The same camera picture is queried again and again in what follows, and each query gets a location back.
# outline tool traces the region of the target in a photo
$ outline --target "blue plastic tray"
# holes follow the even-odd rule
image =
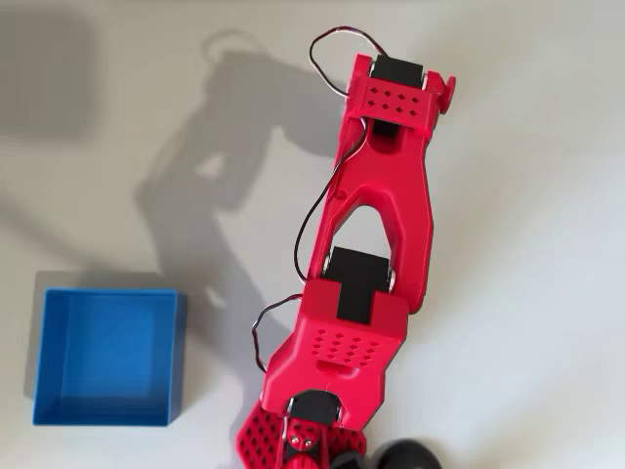
[[[184,295],[48,288],[42,314],[34,424],[164,426],[180,413]]]

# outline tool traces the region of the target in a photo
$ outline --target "red robot arm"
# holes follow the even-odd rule
[[[346,451],[364,454],[360,432],[425,294],[433,223],[424,158],[454,84],[417,64],[356,56],[302,303],[237,437],[246,468],[326,469]],[[330,256],[360,205],[380,213],[391,259],[341,248]]]

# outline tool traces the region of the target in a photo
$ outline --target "black wheel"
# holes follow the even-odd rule
[[[402,440],[384,451],[377,469],[441,469],[441,467],[437,457],[423,445],[414,440]]]

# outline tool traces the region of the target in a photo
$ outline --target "electrical wire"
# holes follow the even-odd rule
[[[376,51],[378,51],[379,54],[381,54],[383,56],[386,56],[387,53],[384,51],[384,49],[382,49],[382,46],[380,46],[366,32],[361,31],[360,29],[356,29],[355,27],[351,27],[351,26],[337,26],[337,27],[333,27],[332,29],[328,29],[327,31],[325,31],[323,34],[320,34],[319,36],[317,36],[312,41],[311,47],[309,48],[309,60],[311,61],[312,67],[317,71],[317,73],[321,76],[321,78],[323,79],[325,84],[328,85],[332,91],[334,91],[336,94],[346,98],[348,96],[348,93],[343,91],[343,90],[341,90],[341,89],[339,89],[337,86],[335,86],[330,81],[330,79],[323,72],[323,70],[321,69],[321,67],[319,66],[319,64],[316,62],[316,60],[313,57],[314,45],[317,42],[319,42],[321,39],[323,39],[323,38],[325,38],[327,36],[330,36],[332,34],[336,34],[338,32],[347,32],[349,34],[355,34],[356,36],[363,37],[364,39],[366,39],[369,42],[369,44],[371,44],[376,49]],[[306,228],[306,225],[307,225],[309,219],[311,218],[311,215],[313,214],[314,210],[319,205],[319,203],[321,203],[321,201],[323,200],[323,198],[327,194],[328,190],[330,189],[332,181],[334,181],[334,177],[336,176],[339,168],[343,164],[345,164],[350,158],[352,158],[354,155],[356,155],[360,151],[360,149],[362,149],[362,146],[364,145],[365,137],[366,137],[366,134],[367,134],[367,121],[364,119],[364,117],[361,117],[360,118],[360,123],[362,124],[362,133],[360,134],[358,139],[354,142],[354,144],[351,147],[349,147],[348,150],[345,153],[343,153],[341,158],[337,161],[337,163],[334,166],[334,169],[332,171],[332,175],[330,176],[330,180],[325,185],[325,188],[323,189],[323,192],[321,192],[321,195],[317,198],[317,200],[314,202],[314,204],[312,205],[312,207],[309,210],[309,212],[306,214],[306,217],[304,218],[304,222],[302,222],[302,226],[300,227],[300,230],[297,233],[297,237],[295,238],[295,247],[293,249],[293,261],[294,261],[294,264],[295,264],[295,270],[297,271],[297,275],[298,275],[298,277],[300,278],[300,280],[302,282],[308,281],[308,279],[306,278],[306,276],[304,275],[304,273],[300,269],[300,263],[298,261],[298,251],[299,251],[299,247],[300,247],[300,242],[302,240],[302,235],[304,234],[304,229]],[[254,339],[254,351],[255,351],[255,356],[256,356],[256,365],[258,366],[258,368],[261,369],[261,371],[263,373],[267,373],[267,367],[265,366],[265,364],[261,360],[260,346],[259,346],[259,343],[258,343],[258,332],[256,331],[256,329],[258,328],[259,324],[261,323],[261,320],[263,320],[263,316],[265,315],[265,313],[267,311],[271,311],[274,308],[279,308],[280,306],[284,305],[285,303],[288,303],[289,301],[300,300],[300,299],[302,299],[302,294],[301,293],[298,293],[298,294],[295,294],[295,295],[291,295],[291,296],[287,296],[283,300],[278,301],[277,303],[273,303],[273,304],[267,306],[266,308],[264,308],[261,311],[261,313],[258,315],[256,320],[254,321],[254,324],[252,325],[252,337]]]
[[[254,325],[252,325],[252,337],[254,338],[254,351],[256,353],[256,364],[258,365],[258,368],[260,368],[263,373],[267,373],[267,367],[265,366],[265,364],[261,360],[261,351],[260,351],[260,347],[258,345],[258,333],[256,332],[256,328],[261,323],[261,320],[263,319],[263,316],[265,315],[265,313],[267,311],[271,311],[274,308],[278,308],[278,307],[282,306],[284,303],[288,303],[289,301],[299,300],[301,298],[302,298],[302,294],[301,293],[297,293],[295,295],[287,296],[283,300],[278,301],[277,303],[273,303],[272,305],[269,305],[266,308],[264,308],[261,311],[261,313],[258,315],[256,320],[254,321]]]
[[[354,34],[356,36],[363,37],[364,39],[366,39],[369,42],[369,44],[371,44],[375,48],[376,51],[378,51],[379,54],[381,54],[383,56],[387,56],[388,54],[384,51],[384,49],[382,49],[382,46],[380,46],[380,44],[378,44],[375,41],[375,39],[373,39],[366,32],[364,32],[364,31],[362,31],[360,29],[357,29],[355,27],[351,27],[351,26],[336,26],[336,27],[333,27],[332,29],[328,29],[323,34],[319,34],[318,36],[316,36],[316,38],[311,43],[311,47],[309,48],[309,61],[311,61],[312,67],[321,76],[321,78],[323,79],[325,84],[328,85],[330,87],[330,89],[333,92],[335,92],[337,95],[342,96],[343,98],[346,98],[348,96],[348,93],[346,91],[343,91],[342,89],[340,89],[339,87],[337,87],[334,83],[332,83],[330,81],[330,79],[323,72],[323,70],[321,69],[321,67],[319,66],[319,64],[316,62],[316,60],[313,57],[314,45],[317,42],[319,42],[321,39],[323,39],[325,37],[328,37],[328,36],[331,36],[332,34],[336,34],[338,32],[347,32],[349,34]]]
[[[341,156],[341,159],[339,159],[339,161],[336,163],[336,166],[334,167],[334,170],[332,171],[332,175],[330,176],[330,180],[328,181],[328,184],[325,185],[325,188],[323,188],[323,192],[314,202],[311,209],[309,210],[309,213],[306,214],[306,217],[304,217],[304,222],[302,222],[302,226],[300,227],[300,230],[297,233],[297,237],[295,238],[295,247],[293,249],[293,263],[295,264],[295,271],[297,272],[297,275],[302,282],[308,281],[308,279],[302,272],[302,269],[300,269],[300,262],[298,259],[298,251],[300,249],[300,241],[302,240],[304,229],[306,228],[306,224],[309,222],[309,219],[311,218],[311,215],[313,214],[314,210],[319,205],[319,203],[321,203],[321,201],[327,194],[328,190],[330,189],[330,185],[332,184],[332,181],[334,181],[334,176],[336,176],[339,168],[343,164],[345,164],[352,156],[357,154],[362,148],[362,146],[364,145],[364,137],[366,136],[366,133],[367,133],[367,122],[364,120],[364,117],[360,118],[360,123],[362,124],[362,133],[360,134],[360,137],[345,153],[343,153],[343,156]]]

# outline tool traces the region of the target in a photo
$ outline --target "white table surface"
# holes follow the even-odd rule
[[[292,243],[342,106],[307,50],[340,23],[458,77],[427,155],[428,294],[370,452],[412,437],[452,469],[625,467],[625,11],[571,3],[2,2],[0,467],[239,467],[249,327],[301,288]],[[356,50],[318,56],[345,80]],[[375,213],[354,216],[337,243],[386,253]],[[178,420],[31,425],[47,284],[188,293]],[[293,313],[264,323],[265,355]]]

